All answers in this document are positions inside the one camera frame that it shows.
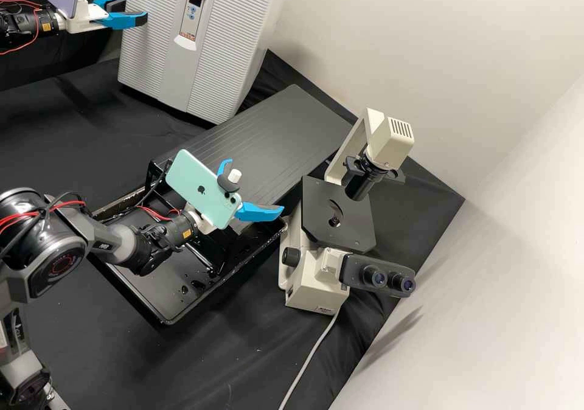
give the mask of microscope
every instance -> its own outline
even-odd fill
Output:
[[[415,290],[412,269],[364,255],[376,244],[368,193],[384,179],[404,183],[400,166],[413,145],[408,123],[367,109],[324,180],[302,178],[301,202],[280,237],[278,285],[286,306],[332,316],[350,288],[393,297]]]

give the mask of white appliance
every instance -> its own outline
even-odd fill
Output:
[[[213,123],[259,72],[283,0],[127,0],[148,23],[123,33],[118,80]]]

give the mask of red cable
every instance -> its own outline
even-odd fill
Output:
[[[157,213],[154,209],[146,207],[146,206],[136,206],[146,212],[148,212],[150,215],[154,215],[155,217],[157,217],[159,220],[167,220],[170,221],[172,220],[172,218],[169,217],[165,217],[163,215],[160,215],[159,213]]]
[[[12,223],[7,224],[6,226],[4,226],[2,229],[0,229],[0,235],[2,235],[2,233],[8,229],[10,226],[12,226],[13,224],[17,224],[20,220],[20,218],[17,218],[16,220],[14,220]]]
[[[23,212],[22,214],[12,214],[12,215],[9,215],[9,216],[4,217],[3,219],[1,219],[0,220],[0,226],[2,226],[4,223],[6,223],[6,222],[8,222],[10,220],[14,220],[15,218],[18,218],[18,217],[24,217],[24,216],[34,217],[37,214],[38,214],[38,211]]]
[[[41,4],[39,4],[38,2],[32,2],[29,0],[0,0],[0,4],[3,2],[20,2],[20,3],[24,3],[24,4],[30,4],[30,5],[34,5],[36,7],[42,7]]]
[[[0,2],[13,2],[13,1],[18,1],[18,0],[0,0]],[[36,32],[35,32],[35,37],[33,37],[32,40],[29,41],[29,42],[27,42],[26,44],[23,44],[23,45],[20,45],[20,46],[18,46],[16,48],[12,48],[12,49],[9,49],[9,50],[0,52],[0,55],[6,55],[8,53],[21,50],[22,48],[27,47],[28,45],[31,45],[34,41],[37,40],[37,38],[38,38],[38,16],[37,16],[37,12],[40,11],[40,8],[35,8],[34,5],[31,5],[30,7],[33,8],[32,13],[33,13],[33,15],[35,15],[35,19],[36,19]]]
[[[72,204],[78,204],[78,205],[81,205],[81,206],[85,206],[86,205],[86,203],[83,200],[69,200],[69,201],[66,201],[66,202],[63,202],[63,203],[59,203],[59,204],[56,204],[56,205],[52,206],[50,210],[52,212],[55,209],[59,209],[60,207],[68,206],[68,205],[72,205]]]
[[[72,204],[78,204],[81,206],[85,206],[85,202],[83,200],[69,200],[69,201],[62,202],[62,203],[59,203],[59,204],[52,206],[50,211],[54,212],[55,210],[57,210],[63,206],[69,206]],[[3,219],[0,220],[0,226],[2,226],[3,224],[8,223],[9,221],[12,221],[14,219],[16,219],[16,220],[13,221],[12,223],[9,223],[6,226],[4,226],[2,228],[2,230],[0,230],[0,234],[2,234],[2,232],[4,232],[9,226],[12,226],[13,224],[21,221],[21,220],[19,220],[21,217],[34,217],[36,215],[38,215],[38,211],[23,212],[22,214],[11,214],[11,215],[4,217]]]

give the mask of display screen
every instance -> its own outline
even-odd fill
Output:
[[[196,5],[197,7],[201,7],[203,0],[189,0],[189,2],[193,5]]]

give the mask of white wall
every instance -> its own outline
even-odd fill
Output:
[[[584,0],[287,0],[270,48],[467,195],[584,68]]]
[[[332,405],[584,408],[584,78],[473,192]]]

